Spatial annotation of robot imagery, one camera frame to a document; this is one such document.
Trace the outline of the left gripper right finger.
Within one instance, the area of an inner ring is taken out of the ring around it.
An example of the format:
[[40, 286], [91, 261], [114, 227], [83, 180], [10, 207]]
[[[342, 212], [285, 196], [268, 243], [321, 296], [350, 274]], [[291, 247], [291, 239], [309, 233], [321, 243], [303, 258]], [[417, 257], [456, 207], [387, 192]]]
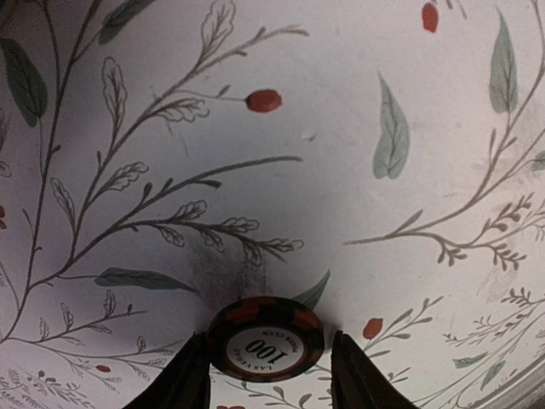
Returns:
[[333, 338], [330, 361], [333, 409], [416, 408], [343, 331]]

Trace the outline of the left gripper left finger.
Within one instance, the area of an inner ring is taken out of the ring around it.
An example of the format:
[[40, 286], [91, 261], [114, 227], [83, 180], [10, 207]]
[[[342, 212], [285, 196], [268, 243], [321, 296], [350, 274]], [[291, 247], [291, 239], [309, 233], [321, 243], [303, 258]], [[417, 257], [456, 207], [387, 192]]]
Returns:
[[194, 333], [157, 378], [123, 409], [209, 409], [210, 352]]

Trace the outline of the poker chip low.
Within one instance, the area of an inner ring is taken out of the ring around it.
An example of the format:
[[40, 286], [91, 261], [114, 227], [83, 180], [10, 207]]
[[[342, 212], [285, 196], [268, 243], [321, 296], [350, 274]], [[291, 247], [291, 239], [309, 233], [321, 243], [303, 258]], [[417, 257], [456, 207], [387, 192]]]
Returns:
[[297, 377], [325, 351], [320, 318], [283, 297], [250, 297], [228, 305], [210, 322], [207, 339], [211, 365], [251, 383]]

